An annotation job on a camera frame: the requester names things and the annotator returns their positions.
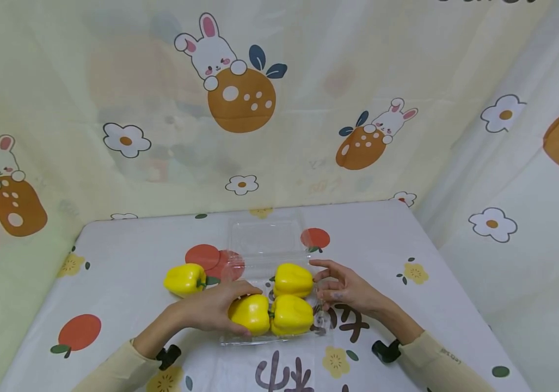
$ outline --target rabbit ear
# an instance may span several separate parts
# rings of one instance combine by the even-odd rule
[[[205,38],[218,36],[218,24],[210,13],[204,13],[199,19],[202,36]]]
[[[1,135],[0,136],[0,149],[5,151],[11,151],[14,148],[14,137],[9,135]]]
[[[410,110],[408,110],[407,112],[405,112],[403,114],[403,121],[407,121],[410,120],[412,118],[414,118],[414,116],[416,116],[416,114],[419,112],[419,109],[417,108],[412,108]]]
[[[390,108],[388,110],[393,113],[400,112],[403,109],[403,104],[403,99],[395,98],[390,102]]]
[[[196,52],[196,43],[196,38],[186,33],[181,33],[175,38],[175,48],[190,57],[192,57],[192,53]]]

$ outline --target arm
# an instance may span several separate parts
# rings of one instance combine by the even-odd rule
[[[402,346],[402,355],[419,373],[432,392],[494,392],[494,389],[472,368],[445,349],[414,319],[367,283],[364,279],[331,260],[311,260],[312,265],[326,268],[316,274],[323,281],[318,296],[325,301],[324,309],[335,302],[344,302],[357,311],[381,322]]]
[[[250,334],[246,327],[229,320],[227,310],[236,298],[259,293],[261,290],[246,281],[235,281],[169,305],[138,337],[124,343],[72,392],[133,392],[141,388],[161,365],[155,356],[184,328]]]

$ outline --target printed tablecloth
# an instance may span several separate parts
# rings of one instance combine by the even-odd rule
[[[229,218],[273,213],[87,224],[0,391],[70,391],[174,300],[162,285],[168,269],[215,255],[215,264],[205,268],[220,277]],[[313,258],[354,269],[497,391],[530,391],[405,203],[300,207],[300,213]],[[257,346],[221,347],[216,334],[185,330],[169,343],[181,349],[181,357],[140,391],[427,390],[404,371],[402,359],[385,365],[371,353],[375,341],[394,339],[378,322],[342,304],[330,315],[335,327],[325,336]]]

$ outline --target clear plastic container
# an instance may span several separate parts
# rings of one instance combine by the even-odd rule
[[[275,210],[266,219],[243,213],[229,221],[229,259],[223,269],[222,281],[246,280],[262,290],[269,306],[275,301],[275,271],[280,264],[292,263],[315,275],[317,269],[309,265],[306,244],[310,243],[303,219],[298,210]],[[330,328],[329,315],[322,311],[322,302],[316,297],[317,285],[304,300],[312,306],[314,325],[307,333],[276,336],[268,333],[251,338],[225,333],[220,338],[223,346],[263,344],[287,341],[312,335],[325,335]]]

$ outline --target black clip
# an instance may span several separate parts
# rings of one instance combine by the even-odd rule
[[[401,351],[399,351],[399,340],[395,339],[390,346],[386,346],[382,341],[377,341],[373,343],[371,351],[373,354],[381,360],[382,363],[393,363],[397,358],[401,356]]]
[[[159,365],[159,370],[164,371],[166,370],[171,364],[175,363],[177,358],[181,356],[181,349],[175,344],[171,344],[167,350],[160,350],[158,356],[155,357],[157,360],[161,360],[161,365]]]

